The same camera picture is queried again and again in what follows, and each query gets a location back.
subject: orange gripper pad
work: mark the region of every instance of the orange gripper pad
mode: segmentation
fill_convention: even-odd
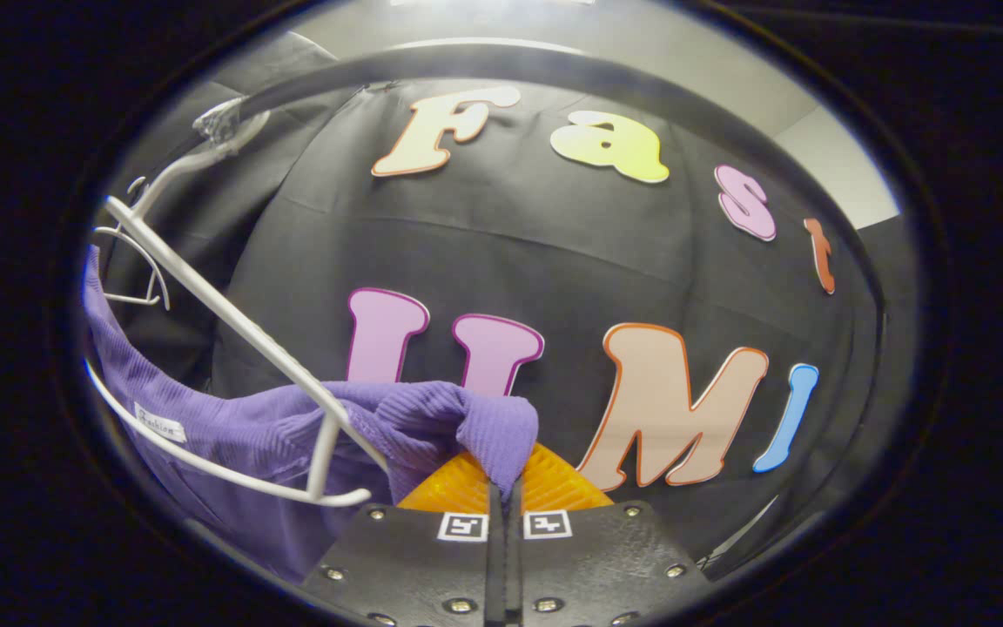
[[[613,505],[568,461],[537,443],[525,464],[522,513],[549,510],[585,510]],[[478,461],[466,451],[423,481],[398,504],[422,512],[489,513],[489,480]]]

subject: purple knit fabric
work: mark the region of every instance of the purple knit fabric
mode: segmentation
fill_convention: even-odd
[[[289,385],[223,399],[197,392],[150,364],[130,345],[102,296],[95,247],[88,251],[83,306],[103,381],[129,412],[134,403],[183,424],[189,451],[218,464],[304,489],[323,410]],[[328,381],[351,424],[389,461],[389,476],[340,432],[327,495],[369,489],[397,504],[465,448],[509,499],[537,440],[537,410],[525,398],[485,397],[445,381],[359,384]],[[270,571],[301,581],[358,508],[322,508],[262,495],[208,476],[160,451],[136,432],[136,449],[164,489],[202,523]]]

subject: fisheye lens view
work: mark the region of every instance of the fisheye lens view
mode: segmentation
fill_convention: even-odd
[[[338,623],[704,607],[922,419],[932,218],[879,132],[672,4],[292,16],[104,164],[71,287],[96,452]]]

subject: clothes hanger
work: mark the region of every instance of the clothes hanger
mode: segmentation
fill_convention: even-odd
[[[301,501],[301,503],[306,504],[341,508],[366,503],[371,495],[369,490],[362,488],[352,490],[346,493],[346,495],[327,496],[323,493],[324,486],[327,483],[327,467],[331,464],[331,456],[332,452],[334,452],[335,440],[339,436],[339,430],[342,429],[343,432],[346,432],[346,435],[350,436],[374,460],[374,463],[377,463],[378,467],[381,467],[382,472],[388,473],[389,466],[387,466],[385,455],[382,455],[377,448],[374,448],[373,444],[370,444],[361,433],[355,431],[353,425],[350,423],[349,416],[347,416],[345,406],[342,405],[342,402],[339,402],[338,398],[335,398],[282,345],[279,345],[274,338],[270,337],[270,334],[264,332],[261,327],[256,325],[239,308],[232,305],[231,301],[227,297],[224,297],[219,290],[216,290],[207,279],[204,279],[203,275],[197,273],[194,267],[191,267],[181,259],[180,255],[176,254],[164,243],[163,239],[144,222],[144,217],[146,217],[146,214],[154,206],[156,199],[160,198],[162,192],[176,179],[180,178],[180,176],[191,175],[193,172],[215,166],[215,164],[227,159],[229,155],[238,153],[240,148],[246,145],[255,135],[258,135],[258,132],[266,126],[267,119],[270,117],[270,111],[263,111],[261,114],[252,115],[250,119],[244,120],[240,124],[238,106],[236,106],[236,103],[240,99],[242,98],[221,103],[196,119],[193,127],[208,137],[210,145],[208,145],[207,149],[199,151],[199,153],[184,155],[170,164],[170,166],[156,176],[154,183],[144,188],[138,202],[135,202],[134,206],[127,207],[126,204],[115,199],[113,196],[107,196],[104,199],[103,209],[118,221],[118,228],[100,229],[104,229],[101,231],[104,234],[122,239],[132,248],[135,248],[138,253],[142,254],[154,270],[155,277],[160,277],[158,266],[168,270],[193,296],[200,299],[200,302],[203,302],[204,305],[207,305],[208,309],[211,309],[216,316],[219,316],[221,320],[231,326],[239,336],[246,339],[251,345],[254,345],[254,348],[258,349],[259,353],[262,353],[267,360],[270,360],[271,364],[274,364],[276,368],[286,374],[290,380],[298,385],[303,392],[307,393],[323,409],[324,419],[320,423],[320,431],[312,451],[306,489],[299,490],[271,484],[268,481],[234,472],[234,469],[221,466],[215,463],[215,461],[205,459],[199,455],[195,455],[194,452],[187,451],[187,449],[160,436],[159,433],[152,431],[152,429],[136,419],[131,412],[122,407],[122,404],[119,404],[118,400],[107,389],[107,386],[103,384],[98,374],[95,373],[95,368],[90,362],[86,362],[88,376],[91,378],[91,382],[95,385],[95,388],[99,390],[100,396],[107,401],[110,408],[114,410],[116,415],[122,418],[124,423],[130,425],[130,428],[134,429],[134,431],[139,432],[140,435],[149,439],[152,444],[158,445],[163,451],[171,453],[171,455],[185,461],[185,463],[201,469],[201,472],[212,474],[212,476],[231,482],[231,484],[256,490],[257,492],[264,492],[267,495],[291,499],[293,501]],[[228,135],[228,139],[220,140],[219,137],[221,134]],[[164,288],[162,279],[161,294],[163,296],[164,308],[169,309],[169,290]],[[150,295],[151,291],[146,294],[146,298],[135,300],[123,300],[131,297],[116,297],[115,295],[114,300],[152,305],[152,303],[156,302],[156,297],[150,298]]]
[[[126,242],[129,247],[138,251],[138,254],[144,258],[147,264],[152,268],[152,273],[149,274],[149,286],[146,288],[146,297],[139,298],[134,296],[120,296],[119,294],[107,294],[103,293],[102,296],[107,297],[107,300],[116,300],[119,302],[130,302],[134,305],[156,305],[156,302],[162,301],[164,306],[164,311],[170,311],[169,302],[169,286],[164,285],[164,277],[160,274],[160,269],[156,267],[156,262],[152,261],[149,254],[142,249],[138,242],[134,241],[134,238],[128,237],[128,235],[122,232],[122,225],[118,225],[111,229],[111,227],[95,227],[95,234],[110,235],[112,238],[122,240]],[[155,283],[160,283],[160,296],[154,296],[152,294],[152,288],[154,288]]]

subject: peach letter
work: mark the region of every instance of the peach letter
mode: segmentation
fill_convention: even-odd
[[[452,130],[454,140],[468,141],[478,135],[485,124],[489,109],[481,102],[492,102],[499,107],[512,107],[521,100],[515,87],[501,86],[457,94],[436,95],[412,103],[414,112],[405,131],[394,143],[393,150],[383,155],[370,169],[374,176],[412,175],[440,168],[451,159],[449,150],[439,147],[443,132]],[[463,102],[474,102],[465,110],[454,112]]]
[[[578,471],[603,492],[620,487],[625,453],[637,441],[637,485],[668,472],[670,486],[697,484],[722,469],[729,441],[749,408],[768,356],[737,348],[692,402],[688,353],[680,333],[656,325],[612,327],[603,346],[617,364],[610,403]],[[688,456],[672,466],[688,449]]]

